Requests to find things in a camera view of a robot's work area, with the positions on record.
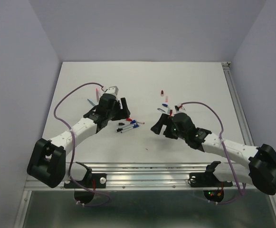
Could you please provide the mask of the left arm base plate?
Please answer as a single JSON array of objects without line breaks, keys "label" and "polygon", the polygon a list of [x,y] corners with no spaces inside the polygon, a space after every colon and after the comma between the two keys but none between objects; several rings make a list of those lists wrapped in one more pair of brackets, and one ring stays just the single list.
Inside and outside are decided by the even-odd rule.
[{"label": "left arm base plate", "polygon": [[106,173],[88,173],[82,180],[77,180],[77,182],[87,188],[105,189],[106,188]]}]

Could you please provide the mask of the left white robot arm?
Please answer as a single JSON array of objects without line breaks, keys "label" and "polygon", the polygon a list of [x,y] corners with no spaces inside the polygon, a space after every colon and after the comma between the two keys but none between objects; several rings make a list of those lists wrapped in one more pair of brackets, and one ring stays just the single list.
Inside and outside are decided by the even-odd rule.
[{"label": "left white robot arm", "polygon": [[67,155],[88,137],[105,128],[109,121],[118,121],[130,117],[126,98],[120,100],[113,94],[105,93],[99,104],[69,130],[49,140],[39,139],[33,148],[27,167],[27,174],[55,188],[66,176]]}]

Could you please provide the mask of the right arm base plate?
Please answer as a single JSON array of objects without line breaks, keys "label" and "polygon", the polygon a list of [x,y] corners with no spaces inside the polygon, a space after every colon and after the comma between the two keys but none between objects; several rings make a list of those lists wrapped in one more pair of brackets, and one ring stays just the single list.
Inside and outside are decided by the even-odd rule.
[{"label": "right arm base plate", "polygon": [[219,181],[212,173],[191,173],[188,179],[188,184],[193,188],[205,188],[205,187],[232,187],[232,182]]}]

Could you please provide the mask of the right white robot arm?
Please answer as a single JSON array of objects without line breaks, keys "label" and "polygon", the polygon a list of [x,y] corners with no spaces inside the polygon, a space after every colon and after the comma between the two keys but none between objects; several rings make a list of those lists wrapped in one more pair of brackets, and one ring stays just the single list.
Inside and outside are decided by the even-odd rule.
[{"label": "right white robot arm", "polygon": [[196,127],[185,113],[162,114],[151,131],[170,139],[182,139],[192,149],[233,162],[230,165],[214,161],[204,172],[191,173],[188,180],[191,187],[230,187],[239,182],[253,185],[267,195],[276,194],[276,151],[270,145],[255,147],[220,139],[211,131]]}]

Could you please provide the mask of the pink highlighter pen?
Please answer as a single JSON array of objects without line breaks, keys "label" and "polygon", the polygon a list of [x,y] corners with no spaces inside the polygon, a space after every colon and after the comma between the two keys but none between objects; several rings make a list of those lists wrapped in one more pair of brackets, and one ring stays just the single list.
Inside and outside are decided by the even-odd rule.
[{"label": "pink highlighter pen", "polygon": [[96,100],[99,102],[100,96],[99,96],[99,91],[98,88],[96,88]]}]

